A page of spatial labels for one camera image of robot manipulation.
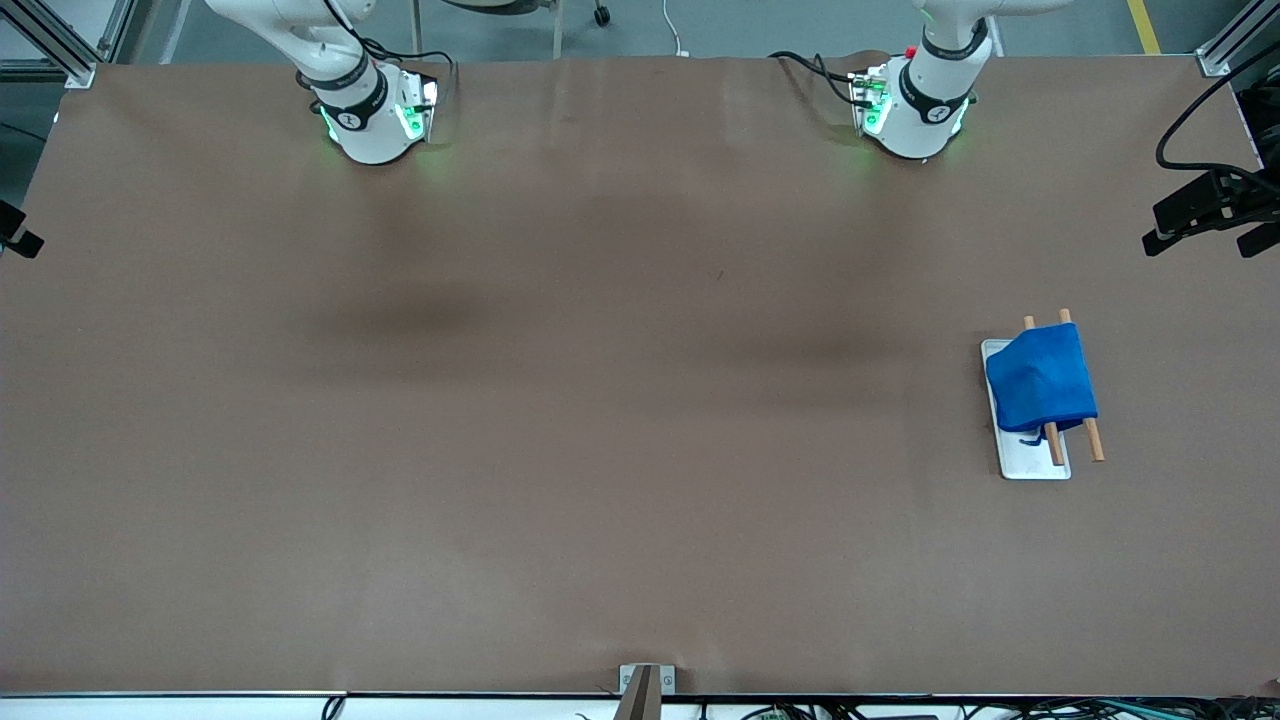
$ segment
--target table surface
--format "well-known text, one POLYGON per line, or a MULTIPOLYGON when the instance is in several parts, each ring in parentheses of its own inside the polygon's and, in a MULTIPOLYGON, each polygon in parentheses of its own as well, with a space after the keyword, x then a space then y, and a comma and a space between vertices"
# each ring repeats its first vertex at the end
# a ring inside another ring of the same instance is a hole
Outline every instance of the table surface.
MULTIPOLYGON (((292 74, 63 102, 0 689, 1274 691, 1280 251, 1139 245, 1192 59, 992 61, 927 164, 795 67, 609 59, 358 167, 292 74), (1062 306, 1108 460, 1007 482, 978 345, 1062 306)), ((1226 95, 1170 152, 1253 163, 1226 95)))

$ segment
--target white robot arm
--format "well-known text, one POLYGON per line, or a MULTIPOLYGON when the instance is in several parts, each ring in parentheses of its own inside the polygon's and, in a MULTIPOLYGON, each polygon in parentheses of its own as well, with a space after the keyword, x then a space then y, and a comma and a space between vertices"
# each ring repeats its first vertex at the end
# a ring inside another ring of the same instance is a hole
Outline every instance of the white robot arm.
POLYGON ((206 3, 215 13, 261 36, 298 67, 320 100, 329 137, 352 160, 370 165, 389 163, 428 137, 436 102, 435 79, 370 58, 348 31, 369 17, 375 0, 206 3))
POLYGON ((911 0, 924 15, 915 55, 897 56, 855 82, 854 123, 902 158, 929 158, 960 132, 973 83, 991 58, 988 15, 1036 15, 1071 0, 911 0))

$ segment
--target yellow line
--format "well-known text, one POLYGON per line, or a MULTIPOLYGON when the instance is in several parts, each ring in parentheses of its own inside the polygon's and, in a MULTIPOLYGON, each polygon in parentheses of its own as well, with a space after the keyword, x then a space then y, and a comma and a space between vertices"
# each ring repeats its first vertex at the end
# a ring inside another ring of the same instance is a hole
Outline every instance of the yellow line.
POLYGON ((1142 51, 1148 55, 1160 55, 1160 41, 1156 40, 1156 28, 1151 27, 1147 4, 1142 0, 1129 0, 1129 14, 1133 15, 1133 27, 1138 28, 1142 51))

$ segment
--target blue cloth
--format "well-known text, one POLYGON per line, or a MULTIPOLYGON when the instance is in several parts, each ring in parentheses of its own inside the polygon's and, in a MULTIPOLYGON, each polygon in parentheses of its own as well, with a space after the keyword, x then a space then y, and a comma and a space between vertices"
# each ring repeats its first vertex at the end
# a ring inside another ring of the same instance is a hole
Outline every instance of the blue cloth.
POLYGON ((996 424, 1005 432, 1046 423, 1065 430, 1098 416, 1075 323, 1023 331, 987 359, 987 379, 996 396, 996 424))

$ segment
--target wooden dowel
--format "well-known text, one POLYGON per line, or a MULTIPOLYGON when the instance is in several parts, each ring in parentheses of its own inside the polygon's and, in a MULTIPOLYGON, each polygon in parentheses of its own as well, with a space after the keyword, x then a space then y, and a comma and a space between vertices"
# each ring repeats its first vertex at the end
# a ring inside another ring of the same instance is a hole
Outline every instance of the wooden dowel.
MULTIPOLYGON (((1071 311, 1066 307, 1059 310, 1057 316, 1064 323, 1071 322, 1071 311)), ((1102 454, 1102 436, 1098 434, 1098 420, 1096 418, 1085 418, 1084 432, 1089 436, 1089 455, 1093 456, 1093 461, 1102 462, 1106 460, 1106 455, 1102 454)))
MULTIPOLYGON (((1034 327, 1034 315, 1023 315, 1023 329, 1029 331, 1034 327)), ((1066 465, 1066 459, 1062 457, 1062 443, 1057 437, 1057 423, 1044 424, 1044 438, 1048 439, 1048 456, 1053 459, 1053 464, 1066 465)))

